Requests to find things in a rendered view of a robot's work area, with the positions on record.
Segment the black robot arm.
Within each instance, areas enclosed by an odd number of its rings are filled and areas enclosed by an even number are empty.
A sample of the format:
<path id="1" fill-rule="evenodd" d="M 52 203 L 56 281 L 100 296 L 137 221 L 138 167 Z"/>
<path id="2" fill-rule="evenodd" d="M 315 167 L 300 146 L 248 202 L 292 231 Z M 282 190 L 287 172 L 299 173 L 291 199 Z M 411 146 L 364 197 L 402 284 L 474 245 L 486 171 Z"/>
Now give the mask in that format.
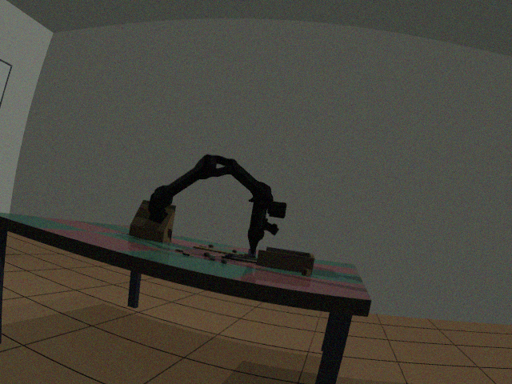
<path id="1" fill-rule="evenodd" d="M 223 165 L 223 167 L 216 168 L 217 163 Z M 252 193 L 253 197 L 249 200 L 249 202 L 254 203 L 252 214 L 266 216 L 267 211 L 270 217 L 284 218 L 286 216 L 286 203 L 274 202 L 271 188 L 267 184 L 257 181 L 236 160 L 207 154 L 198 161 L 191 171 L 180 176 L 168 186 L 160 186 L 155 189 L 155 192 L 150 196 L 149 219 L 158 223 L 163 222 L 168 215 L 165 208 L 172 204 L 173 196 L 199 179 L 219 177 L 225 174 L 231 174 Z M 266 218 L 262 224 L 262 229 L 276 235 L 279 231 L 278 225 L 271 225 L 267 221 Z"/>

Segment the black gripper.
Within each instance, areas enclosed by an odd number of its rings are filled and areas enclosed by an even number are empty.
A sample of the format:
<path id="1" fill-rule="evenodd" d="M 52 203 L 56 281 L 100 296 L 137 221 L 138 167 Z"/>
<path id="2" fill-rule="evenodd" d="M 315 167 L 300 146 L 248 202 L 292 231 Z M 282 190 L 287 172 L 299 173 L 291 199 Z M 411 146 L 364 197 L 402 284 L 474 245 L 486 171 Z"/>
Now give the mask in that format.
<path id="1" fill-rule="evenodd" d="M 250 244 L 250 251 L 254 254 L 258 241 L 264 237 L 264 229 L 262 224 L 266 220 L 265 215 L 252 214 L 250 220 L 250 228 L 248 229 L 248 239 Z"/>

